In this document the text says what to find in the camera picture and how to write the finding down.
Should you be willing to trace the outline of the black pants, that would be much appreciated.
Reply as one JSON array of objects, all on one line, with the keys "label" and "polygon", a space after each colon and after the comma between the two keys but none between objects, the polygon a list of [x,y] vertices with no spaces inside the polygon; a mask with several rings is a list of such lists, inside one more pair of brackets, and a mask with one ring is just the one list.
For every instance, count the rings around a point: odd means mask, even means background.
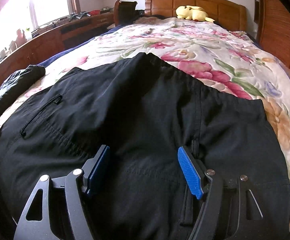
[{"label": "black pants", "polygon": [[88,199],[97,239],[188,239],[201,204],[177,158],[187,146],[223,179],[253,184],[274,239],[289,233],[290,181],[261,100],[205,86],[153,54],[82,70],[26,100],[0,129],[0,228],[14,225],[39,177],[62,177],[110,150]]}]

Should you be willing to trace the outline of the black folded jacket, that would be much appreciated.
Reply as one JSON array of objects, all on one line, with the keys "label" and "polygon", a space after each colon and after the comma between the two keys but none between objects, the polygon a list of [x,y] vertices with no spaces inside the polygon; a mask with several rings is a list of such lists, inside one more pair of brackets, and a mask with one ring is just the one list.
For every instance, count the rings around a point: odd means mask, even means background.
[{"label": "black folded jacket", "polygon": [[12,73],[0,86],[0,117],[36,81],[45,75],[43,66],[29,65]]}]

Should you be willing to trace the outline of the long wooden desk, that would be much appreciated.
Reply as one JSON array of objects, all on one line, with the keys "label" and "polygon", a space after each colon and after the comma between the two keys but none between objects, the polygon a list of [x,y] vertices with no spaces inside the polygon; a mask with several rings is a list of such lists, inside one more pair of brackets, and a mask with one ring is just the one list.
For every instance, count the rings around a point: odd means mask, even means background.
[{"label": "long wooden desk", "polygon": [[107,12],[64,24],[31,39],[0,63],[0,85],[13,72],[78,46],[107,31],[114,14]]}]

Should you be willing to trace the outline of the red basket on desk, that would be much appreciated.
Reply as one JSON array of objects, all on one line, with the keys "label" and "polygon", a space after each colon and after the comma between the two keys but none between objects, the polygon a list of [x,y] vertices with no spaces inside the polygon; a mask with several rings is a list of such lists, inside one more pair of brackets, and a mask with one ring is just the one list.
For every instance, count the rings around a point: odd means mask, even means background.
[{"label": "red basket on desk", "polygon": [[88,14],[90,16],[97,16],[97,15],[101,14],[101,11],[100,10],[92,10],[92,11],[88,12]]}]

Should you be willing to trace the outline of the floral bed blanket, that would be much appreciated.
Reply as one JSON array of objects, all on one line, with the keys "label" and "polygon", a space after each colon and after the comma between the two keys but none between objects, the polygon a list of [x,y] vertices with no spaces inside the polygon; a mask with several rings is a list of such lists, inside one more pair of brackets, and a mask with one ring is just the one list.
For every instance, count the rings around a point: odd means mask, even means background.
[{"label": "floral bed blanket", "polygon": [[72,68],[90,69],[138,53],[152,53],[221,92],[261,99],[290,179],[290,70],[244,32],[207,22],[142,18],[48,59],[45,76],[0,114],[0,128],[30,96],[54,85]]}]

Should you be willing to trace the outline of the wooden chair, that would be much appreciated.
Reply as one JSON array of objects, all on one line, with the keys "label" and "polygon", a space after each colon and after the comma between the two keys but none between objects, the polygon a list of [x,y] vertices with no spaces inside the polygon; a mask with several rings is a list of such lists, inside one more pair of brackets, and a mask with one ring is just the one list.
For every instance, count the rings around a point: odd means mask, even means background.
[{"label": "wooden chair", "polygon": [[133,22],[138,16],[136,11],[136,1],[117,0],[114,5],[114,24],[115,26],[126,25]]}]

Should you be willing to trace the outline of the wooden louvered wardrobe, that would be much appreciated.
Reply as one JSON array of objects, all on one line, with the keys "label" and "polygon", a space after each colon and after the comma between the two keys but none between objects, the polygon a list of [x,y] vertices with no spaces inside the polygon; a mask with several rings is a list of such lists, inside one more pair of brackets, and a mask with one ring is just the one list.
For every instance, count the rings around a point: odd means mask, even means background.
[{"label": "wooden louvered wardrobe", "polygon": [[290,13],[279,0],[255,0],[257,41],[290,70]]}]

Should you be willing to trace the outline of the wooden bed headboard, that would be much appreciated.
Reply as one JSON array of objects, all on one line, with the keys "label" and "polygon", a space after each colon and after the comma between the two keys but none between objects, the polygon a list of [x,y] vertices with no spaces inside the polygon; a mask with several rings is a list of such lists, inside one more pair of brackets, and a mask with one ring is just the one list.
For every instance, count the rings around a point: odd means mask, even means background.
[{"label": "wooden bed headboard", "polygon": [[202,7],[210,18],[227,30],[247,30],[246,8],[228,0],[145,0],[144,14],[175,17],[176,9],[182,5]]}]

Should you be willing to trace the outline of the yellow plush toy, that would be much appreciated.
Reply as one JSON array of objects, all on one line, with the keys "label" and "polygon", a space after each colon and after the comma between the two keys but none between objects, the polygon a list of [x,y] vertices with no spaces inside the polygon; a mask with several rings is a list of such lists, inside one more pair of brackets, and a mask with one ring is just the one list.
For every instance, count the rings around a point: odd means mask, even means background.
[{"label": "yellow plush toy", "polygon": [[176,9],[176,15],[179,19],[185,20],[192,20],[192,21],[199,21],[199,22],[212,22],[214,23],[215,20],[208,17],[208,14],[202,7],[197,6],[180,6]]}]

